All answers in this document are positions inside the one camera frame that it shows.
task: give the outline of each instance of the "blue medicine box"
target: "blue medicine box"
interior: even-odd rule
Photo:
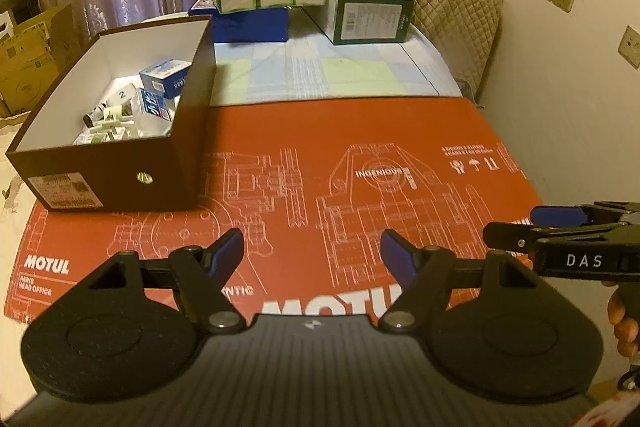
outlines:
[[[190,62],[169,58],[140,71],[140,78],[146,90],[175,98],[182,91],[190,66]]]
[[[221,14],[213,0],[197,0],[189,15],[211,15],[214,42],[287,42],[289,9],[262,8]]]

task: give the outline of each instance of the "red mat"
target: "red mat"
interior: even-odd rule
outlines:
[[[119,250],[166,257],[238,227],[245,258],[223,291],[248,319],[262,311],[380,317],[400,292],[380,259],[384,229],[480,258],[487,222],[526,219],[539,204],[463,98],[223,107],[208,125],[194,211],[62,214],[37,203],[4,314],[33,320]],[[149,296],[173,304],[168,291]]]

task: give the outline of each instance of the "small bottle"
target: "small bottle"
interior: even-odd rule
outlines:
[[[102,120],[104,117],[104,108],[107,107],[105,103],[99,103],[91,112],[88,112],[82,117],[82,121],[89,129],[95,125],[98,120]]]

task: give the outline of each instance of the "open shoe box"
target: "open shoe box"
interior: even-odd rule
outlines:
[[[168,135],[72,145],[110,86],[165,58],[192,62]],[[7,158],[49,210],[194,208],[215,72],[209,16],[101,32],[31,111]]]

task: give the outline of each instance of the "human hand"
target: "human hand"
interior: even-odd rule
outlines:
[[[603,281],[602,284],[616,286],[618,283]],[[623,357],[630,358],[638,352],[639,325],[635,319],[625,318],[625,313],[625,303],[619,290],[616,290],[609,299],[607,315],[609,315],[609,322],[613,324],[613,331],[618,339],[618,352]]]

